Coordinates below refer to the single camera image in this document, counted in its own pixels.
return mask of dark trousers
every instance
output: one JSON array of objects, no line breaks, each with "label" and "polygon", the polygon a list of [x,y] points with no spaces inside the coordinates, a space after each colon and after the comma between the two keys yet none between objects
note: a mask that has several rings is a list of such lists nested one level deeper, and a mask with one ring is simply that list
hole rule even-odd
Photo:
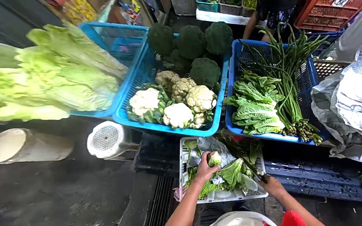
[{"label": "dark trousers", "polygon": [[[234,201],[231,205],[231,209],[232,211],[250,211],[248,206],[245,205],[245,200]],[[206,203],[202,207],[201,215],[199,215],[195,226],[209,226],[225,213],[224,203]]]}]

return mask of white bucket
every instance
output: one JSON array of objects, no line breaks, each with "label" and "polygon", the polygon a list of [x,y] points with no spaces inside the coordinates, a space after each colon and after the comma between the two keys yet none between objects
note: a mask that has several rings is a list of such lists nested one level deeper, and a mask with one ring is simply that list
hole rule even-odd
[{"label": "white bucket", "polygon": [[73,142],[66,138],[10,129],[0,133],[0,164],[62,160],[72,152]]}]

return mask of red plastic crate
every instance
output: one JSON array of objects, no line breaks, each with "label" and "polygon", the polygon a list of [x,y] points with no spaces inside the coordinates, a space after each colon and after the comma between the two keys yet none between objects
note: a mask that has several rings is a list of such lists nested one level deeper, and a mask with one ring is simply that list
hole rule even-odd
[{"label": "red plastic crate", "polygon": [[294,25],[321,31],[338,31],[360,10],[362,0],[349,0],[343,7],[332,6],[334,0],[307,0]]}]

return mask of blue plastic basket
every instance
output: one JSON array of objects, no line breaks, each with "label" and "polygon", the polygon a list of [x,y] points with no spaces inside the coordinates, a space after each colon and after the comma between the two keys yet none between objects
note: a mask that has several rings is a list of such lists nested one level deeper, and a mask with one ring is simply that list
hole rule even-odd
[{"label": "blue plastic basket", "polygon": [[[133,74],[135,65],[146,44],[149,28],[100,22],[84,22],[79,24],[79,28],[96,44],[107,50],[113,57],[129,68],[128,74],[121,85],[123,86],[129,80],[129,75]],[[71,111],[71,115],[98,118],[111,116],[112,113],[113,106],[102,111]]]},{"label": "blue plastic basket", "polygon": [[219,3],[204,3],[196,0],[198,4],[198,9],[201,11],[214,12],[217,13],[219,8]]},{"label": "blue plastic basket", "polygon": [[226,88],[227,74],[229,70],[229,59],[230,54],[227,54],[223,58],[223,67],[222,67],[222,76],[220,81],[220,90],[218,92],[218,99],[216,107],[214,108],[214,117],[213,121],[208,123],[208,125],[195,129],[172,129],[170,126],[155,124],[155,123],[145,123],[142,125],[136,121],[130,121],[127,116],[127,103],[129,99],[135,95],[138,91],[137,87],[142,86],[146,82],[154,82],[156,74],[158,71],[164,70],[163,63],[160,61],[159,56],[150,48],[149,44],[146,43],[143,49],[142,56],[136,65],[133,74],[129,75],[129,79],[124,81],[120,90],[117,93],[116,99],[113,101],[113,119],[115,122],[122,124],[124,126],[138,127],[142,129],[164,131],[175,134],[183,134],[189,136],[211,136],[219,128],[220,123],[220,114],[222,111],[222,104],[224,100],[224,90]]},{"label": "blue plastic basket", "polygon": [[329,35],[329,37],[326,39],[330,44],[321,44],[318,49],[315,50],[315,52],[312,54],[313,56],[320,56],[322,51],[324,49],[329,48],[329,46],[331,46],[342,34],[344,31],[339,31],[339,32],[334,32],[334,31],[330,31],[330,32],[323,32],[323,33],[312,33],[312,34],[308,34],[307,36],[308,41],[314,41],[319,35],[321,35],[321,39],[325,38],[327,35]]},{"label": "blue plastic basket", "polygon": [[[248,39],[242,39],[249,46],[259,47],[264,51],[269,50],[269,43],[265,41],[254,41]],[[230,59],[230,70],[229,70],[229,86],[227,89],[227,97],[234,95],[234,82],[241,75],[242,70],[240,69],[240,62],[246,63],[250,60],[250,55],[248,51],[243,48],[243,44],[241,44],[238,40],[234,40],[233,42],[233,55]],[[319,136],[321,136],[324,140],[326,140],[326,132],[323,129],[323,126],[316,119],[311,110],[311,89],[313,86],[318,84],[317,73],[314,67],[314,62],[311,57],[308,58],[306,64],[303,64],[301,70],[298,75],[298,87],[299,87],[299,104],[301,108],[301,113],[304,118],[309,119],[309,122],[319,128],[321,132]],[[243,134],[243,129],[239,128],[237,125],[234,125],[231,121],[231,116],[237,110],[236,107],[232,105],[226,105],[226,126],[227,128],[234,134]],[[259,137],[264,139],[271,140],[280,140],[287,142],[295,142],[295,143],[306,143],[314,145],[314,141],[303,142],[299,137],[296,136],[283,136],[281,134],[276,133],[268,133],[261,135],[253,135],[253,137]]]}]

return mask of teal basket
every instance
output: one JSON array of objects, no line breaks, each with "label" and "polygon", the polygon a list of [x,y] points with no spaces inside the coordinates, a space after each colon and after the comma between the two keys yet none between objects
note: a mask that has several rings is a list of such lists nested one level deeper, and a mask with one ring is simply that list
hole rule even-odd
[{"label": "teal basket", "polygon": [[204,3],[198,0],[196,1],[196,3],[198,3],[198,9],[201,11],[214,12],[214,13],[218,12],[219,3]]},{"label": "teal basket", "polygon": [[219,92],[217,93],[218,99],[216,107],[213,109],[214,117],[212,122],[209,122],[206,126],[198,130],[172,129],[170,126],[155,123],[145,123],[144,125],[142,125],[139,122],[130,121],[128,119],[127,104],[129,102],[129,99],[131,99],[131,97],[133,97],[133,95],[135,95],[135,93],[138,91],[138,86],[142,86],[146,82],[154,82],[157,72],[164,70],[163,63],[160,60],[160,56],[156,54],[152,48],[150,48],[148,43],[146,43],[143,48],[142,56],[138,61],[135,70],[132,74],[129,75],[129,79],[124,81],[123,85],[117,93],[117,98],[113,101],[112,108],[110,108],[110,110],[113,110],[114,121],[124,126],[132,126],[142,129],[163,131],[189,136],[205,137],[213,135],[219,128],[220,114],[222,112],[222,104],[224,100],[224,90],[226,88],[226,80],[229,72],[230,56],[231,53],[226,54],[223,58],[222,75],[220,80],[221,87]]},{"label": "teal basket", "polygon": [[[127,83],[133,74],[138,59],[146,44],[148,27],[132,26],[128,24],[84,22],[79,28],[101,48],[107,50],[113,57],[129,68],[128,74],[121,86]],[[105,118],[113,113],[113,105],[102,111],[71,111],[74,116],[88,116]]]}]

